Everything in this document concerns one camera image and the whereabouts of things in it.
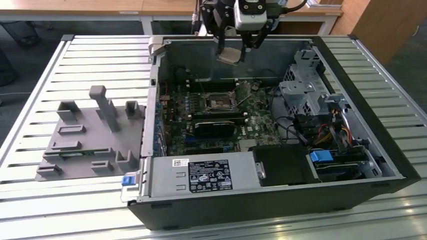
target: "wooden cabinet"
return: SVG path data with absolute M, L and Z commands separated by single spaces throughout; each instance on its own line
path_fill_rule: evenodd
M 331 34 L 353 34 L 384 65 L 427 17 L 427 0 L 344 0 Z

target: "blue latch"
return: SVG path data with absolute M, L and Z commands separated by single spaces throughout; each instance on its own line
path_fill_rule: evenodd
M 136 176 L 124 176 L 121 179 L 121 186 L 133 186 L 136 184 Z
M 328 150 L 319 150 L 309 153 L 312 162 L 329 162 L 333 161 L 331 152 Z

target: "motherboard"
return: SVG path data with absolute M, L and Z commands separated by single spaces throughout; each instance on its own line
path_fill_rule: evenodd
M 228 80 L 212 85 L 187 81 L 171 93 L 165 85 L 161 91 L 163 155 L 247 152 L 255 146 L 280 144 L 269 111 L 273 88 L 261 81 Z

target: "metal bracket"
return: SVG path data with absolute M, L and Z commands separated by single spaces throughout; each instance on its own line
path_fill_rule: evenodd
M 163 36 L 152 36 L 148 40 L 148 53 L 149 56 L 157 56 L 165 51 Z

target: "wooden desk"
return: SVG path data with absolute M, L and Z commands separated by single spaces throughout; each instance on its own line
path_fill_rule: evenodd
M 80 16 L 95 16 L 96 20 L 99 16 L 129 15 L 137 19 L 143 2 L 144 0 L 0 0 L 0 21 L 84 21 L 85 18 L 81 19 Z
M 383 65 L 427 17 L 427 0 L 344 0 L 331 34 L 353 34 Z
M 295 7 L 301 0 L 288 0 L 288 7 Z M 195 0 L 143 0 L 141 24 L 144 34 L 152 35 L 152 21 L 191 21 L 196 7 Z M 335 21 L 343 11 L 336 8 L 309 8 L 304 6 L 300 10 L 280 17 L 280 22 L 323 22 L 319 34 L 328 35 Z

